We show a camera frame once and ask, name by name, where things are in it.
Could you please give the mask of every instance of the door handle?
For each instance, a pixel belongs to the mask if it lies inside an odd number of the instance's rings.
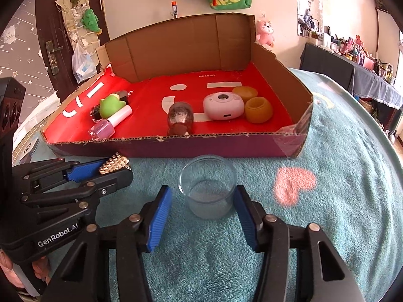
[[[50,68],[52,69],[52,74],[57,75],[59,73],[59,68],[57,66],[55,52],[60,51],[63,47],[53,47],[53,41],[46,42],[46,51],[48,52],[48,58],[50,63]]]

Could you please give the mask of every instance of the orange silicone cup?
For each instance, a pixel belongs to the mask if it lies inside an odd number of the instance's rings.
[[[257,96],[245,104],[246,120],[252,124],[262,124],[273,116],[273,107],[266,98]]]
[[[239,95],[243,99],[243,103],[247,103],[251,98],[257,96],[257,90],[250,86],[234,87],[232,93]]]

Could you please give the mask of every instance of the green plush toy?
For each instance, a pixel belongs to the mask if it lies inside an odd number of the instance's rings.
[[[126,105],[126,102],[121,101],[118,94],[112,93],[106,98],[102,98],[99,104],[101,105],[99,107],[99,114],[103,119],[108,119],[122,109]]]
[[[102,29],[98,27],[98,17],[94,14],[92,9],[87,9],[84,12],[83,23],[84,27],[88,28],[90,31],[95,32],[98,35],[102,33]]]

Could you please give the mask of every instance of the nail polish bottle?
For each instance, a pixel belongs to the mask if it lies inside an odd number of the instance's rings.
[[[108,119],[102,119],[94,124],[88,131],[88,134],[93,140],[107,140],[115,134],[115,127],[124,119],[132,114],[132,109],[129,105],[124,106]]]

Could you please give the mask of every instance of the human hand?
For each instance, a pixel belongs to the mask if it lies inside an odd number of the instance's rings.
[[[21,283],[21,280],[18,278],[16,273],[13,271],[13,262],[11,259],[4,253],[3,250],[0,250],[0,267],[3,269],[7,279],[9,282],[17,288],[24,288],[24,285]],[[48,258],[43,256],[41,259],[32,262],[32,267],[35,272],[35,276],[39,279],[43,279],[49,284],[49,261]]]

